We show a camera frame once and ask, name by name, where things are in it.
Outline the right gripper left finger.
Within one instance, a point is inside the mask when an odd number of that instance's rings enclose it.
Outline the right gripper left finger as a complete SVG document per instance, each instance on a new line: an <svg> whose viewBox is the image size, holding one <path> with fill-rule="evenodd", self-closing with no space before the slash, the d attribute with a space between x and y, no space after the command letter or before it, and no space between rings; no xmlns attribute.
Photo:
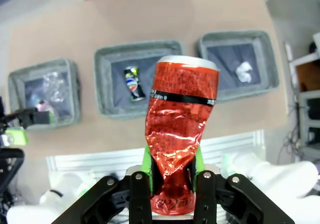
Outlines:
<svg viewBox="0 0 320 224"><path fill-rule="evenodd" d="M105 176L53 223L110 223L125 208L129 223L152 223L150 172L152 158L145 147L141 166L128 169L121 180Z"/></svg>

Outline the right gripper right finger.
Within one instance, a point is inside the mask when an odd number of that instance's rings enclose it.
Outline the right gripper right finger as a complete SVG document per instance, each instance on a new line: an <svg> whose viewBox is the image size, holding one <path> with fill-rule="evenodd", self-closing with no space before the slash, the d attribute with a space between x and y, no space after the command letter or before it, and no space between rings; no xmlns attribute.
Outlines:
<svg viewBox="0 0 320 224"><path fill-rule="evenodd" d="M238 223L294 223L242 174L224 178L217 166L205 169L201 148L195 153L195 207L193 223L217 223L220 205Z"/></svg>

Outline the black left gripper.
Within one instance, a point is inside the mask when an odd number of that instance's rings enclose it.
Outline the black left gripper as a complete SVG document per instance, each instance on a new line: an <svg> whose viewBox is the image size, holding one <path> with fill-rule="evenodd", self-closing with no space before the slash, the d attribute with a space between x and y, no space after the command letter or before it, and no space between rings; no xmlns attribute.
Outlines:
<svg viewBox="0 0 320 224"><path fill-rule="evenodd" d="M9 128L10 122L18 120L22 128ZM50 124L50 111L39 111L37 108L19 109L4 116L4 146L26 146L28 138L25 129L36 124ZM0 195L3 196L9 184L21 168L25 153L19 148L2 147L0 152Z"/></svg>

